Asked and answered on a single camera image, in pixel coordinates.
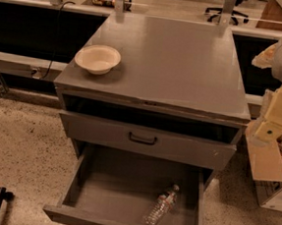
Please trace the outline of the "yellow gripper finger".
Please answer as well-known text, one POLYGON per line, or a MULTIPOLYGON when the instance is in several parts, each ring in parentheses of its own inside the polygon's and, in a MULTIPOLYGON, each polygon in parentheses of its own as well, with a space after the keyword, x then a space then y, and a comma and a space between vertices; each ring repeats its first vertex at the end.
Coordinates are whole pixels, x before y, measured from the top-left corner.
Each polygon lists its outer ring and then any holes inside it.
POLYGON ((276 43, 268 46, 265 50, 261 51, 257 56, 255 55, 252 64, 257 68, 265 69, 271 67, 273 62, 274 51, 276 50, 276 43))
POLYGON ((254 123, 254 138, 270 142, 282 136, 282 85, 262 98, 260 116, 254 123))

